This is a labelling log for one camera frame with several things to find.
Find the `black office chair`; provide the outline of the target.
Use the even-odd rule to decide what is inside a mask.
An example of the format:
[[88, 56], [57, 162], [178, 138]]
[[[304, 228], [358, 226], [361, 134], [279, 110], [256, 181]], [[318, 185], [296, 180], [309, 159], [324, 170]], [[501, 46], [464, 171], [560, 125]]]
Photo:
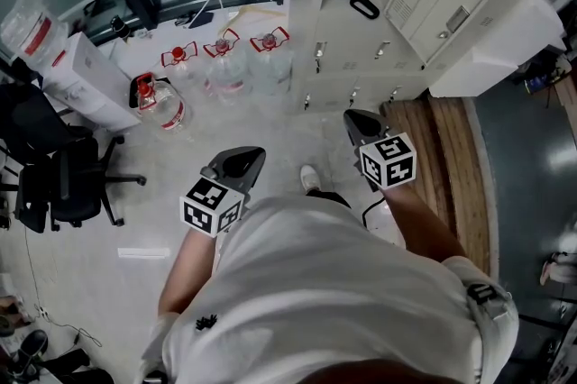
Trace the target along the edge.
[[105, 211], [114, 216], [106, 192], [113, 183], [145, 186], [142, 175], [107, 174], [114, 147], [124, 143], [115, 136], [100, 157], [93, 132], [65, 123], [49, 100], [34, 85], [0, 85], [0, 140], [10, 158], [23, 166], [19, 172], [14, 216], [25, 227], [43, 233], [46, 220], [57, 232], [61, 223], [75, 228]]

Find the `wooden platform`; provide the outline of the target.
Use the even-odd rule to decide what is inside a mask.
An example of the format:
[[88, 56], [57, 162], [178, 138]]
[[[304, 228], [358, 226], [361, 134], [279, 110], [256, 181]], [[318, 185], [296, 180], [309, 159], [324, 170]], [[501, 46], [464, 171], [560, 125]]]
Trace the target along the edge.
[[460, 98], [422, 96], [383, 103], [389, 126], [417, 151], [414, 189], [483, 272], [491, 274], [490, 220], [481, 164]]

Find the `small black bottle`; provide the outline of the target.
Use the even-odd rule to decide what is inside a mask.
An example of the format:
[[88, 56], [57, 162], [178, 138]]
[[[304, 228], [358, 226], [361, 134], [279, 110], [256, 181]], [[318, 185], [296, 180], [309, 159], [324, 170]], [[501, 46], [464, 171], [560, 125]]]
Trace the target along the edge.
[[115, 15], [110, 22], [114, 34], [124, 42], [128, 42], [131, 37], [130, 27], [118, 15]]

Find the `person's black trousers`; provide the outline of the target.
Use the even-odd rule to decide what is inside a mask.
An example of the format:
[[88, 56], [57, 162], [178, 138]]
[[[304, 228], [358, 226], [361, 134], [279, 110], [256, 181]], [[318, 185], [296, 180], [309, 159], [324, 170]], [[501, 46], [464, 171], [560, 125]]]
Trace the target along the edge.
[[346, 206], [348, 208], [351, 207], [349, 205], [349, 203], [343, 197], [341, 197], [339, 194], [337, 194], [335, 192], [326, 192], [326, 191], [322, 191], [320, 189], [311, 189], [311, 190], [308, 190], [306, 192], [306, 195], [308, 197], [317, 197], [317, 198], [323, 198], [323, 199], [327, 199], [330, 201], [334, 201], [334, 202], [339, 203], [339, 204]]

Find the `large clear dispenser bottle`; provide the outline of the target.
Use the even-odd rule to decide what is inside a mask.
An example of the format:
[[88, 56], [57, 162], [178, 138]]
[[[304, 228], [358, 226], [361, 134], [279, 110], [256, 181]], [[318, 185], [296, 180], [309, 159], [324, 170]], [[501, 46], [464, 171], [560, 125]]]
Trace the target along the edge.
[[2, 43], [34, 71], [43, 74], [66, 49], [69, 26], [44, 0], [16, 0], [0, 23]]

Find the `person's right white shoe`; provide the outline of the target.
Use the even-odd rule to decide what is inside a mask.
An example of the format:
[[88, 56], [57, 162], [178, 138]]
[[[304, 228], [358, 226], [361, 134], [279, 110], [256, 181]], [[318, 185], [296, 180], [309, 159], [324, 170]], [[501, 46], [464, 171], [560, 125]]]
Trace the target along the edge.
[[300, 169], [300, 181], [306, 193], [321, 190], [321, 180], [315, 168], [304, 165]]

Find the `person's left forearm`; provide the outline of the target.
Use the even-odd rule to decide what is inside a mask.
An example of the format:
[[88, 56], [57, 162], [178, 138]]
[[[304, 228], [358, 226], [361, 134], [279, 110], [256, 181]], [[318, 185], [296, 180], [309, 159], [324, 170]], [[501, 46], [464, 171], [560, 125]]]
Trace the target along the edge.
[[216, 240], [190, 229], [160, 294], [158, 315], [182, 314], [211, 278]]

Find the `white metal locker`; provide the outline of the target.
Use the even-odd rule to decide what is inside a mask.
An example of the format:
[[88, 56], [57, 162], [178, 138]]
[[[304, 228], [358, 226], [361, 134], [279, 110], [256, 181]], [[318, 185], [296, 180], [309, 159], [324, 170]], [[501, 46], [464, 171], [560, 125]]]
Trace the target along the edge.
[[428, 90], [474, 44], [490, 0], [290, 0], [293, 94], [300, 111], [332, 111]]

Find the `person's right forearm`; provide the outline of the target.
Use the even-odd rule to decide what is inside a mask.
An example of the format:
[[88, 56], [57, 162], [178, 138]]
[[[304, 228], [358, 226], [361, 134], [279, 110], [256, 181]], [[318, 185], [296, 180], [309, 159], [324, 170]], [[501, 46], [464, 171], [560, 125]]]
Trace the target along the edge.
[[409, 251], [438, 262], [466, 256], [449, 227], [411, 186], [389, 188], [381, 194]]

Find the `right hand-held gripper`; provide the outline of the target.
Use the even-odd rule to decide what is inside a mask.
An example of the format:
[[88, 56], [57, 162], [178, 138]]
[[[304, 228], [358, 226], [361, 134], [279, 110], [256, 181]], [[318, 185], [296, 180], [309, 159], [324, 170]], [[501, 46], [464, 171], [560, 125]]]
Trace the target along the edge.
[[373, 142], [374, 137], [384, 137], [389, 127], [385, 117], [367, 110], [345, 110], [343, 121], [353, 146], [363, 145], [361, 171], [373, 186], [386, 190], [416, 178], [417, 153], [406, 133]]

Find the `person's white t-shirt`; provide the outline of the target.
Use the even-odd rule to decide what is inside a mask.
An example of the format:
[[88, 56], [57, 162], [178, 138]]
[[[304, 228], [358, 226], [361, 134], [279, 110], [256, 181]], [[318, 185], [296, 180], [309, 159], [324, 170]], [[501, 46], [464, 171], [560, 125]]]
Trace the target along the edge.
[[169, 384], [297, 384], [372, 359], [494, 384], [518, 328], [510, 294], [469, 259], [417, 255], [330, 200], [273, 197], [225, 238], [188, 308], [160, 315], [134, 384], [154, 371]]

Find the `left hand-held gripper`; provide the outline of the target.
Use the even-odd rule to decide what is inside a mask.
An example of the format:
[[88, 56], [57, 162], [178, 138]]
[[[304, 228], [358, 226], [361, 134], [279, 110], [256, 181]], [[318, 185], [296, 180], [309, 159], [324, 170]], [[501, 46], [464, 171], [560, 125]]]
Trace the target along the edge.
[[219, 152], [193, 187], [179, 198], [182, 223], [210, 237], [231, 230], [248, 212], [249, 191], [265, 162], [265, 150], [242, 146]]

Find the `white box cabinet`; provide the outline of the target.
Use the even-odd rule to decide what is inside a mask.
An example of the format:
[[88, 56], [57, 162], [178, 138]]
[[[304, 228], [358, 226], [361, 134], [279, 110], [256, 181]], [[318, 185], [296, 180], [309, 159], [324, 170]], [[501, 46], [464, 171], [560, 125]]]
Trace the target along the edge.
[[566, 51], [563, 23], [549, 0], [519, 0], [429, 88], [432, 96], [476, 97], [541, 50]]

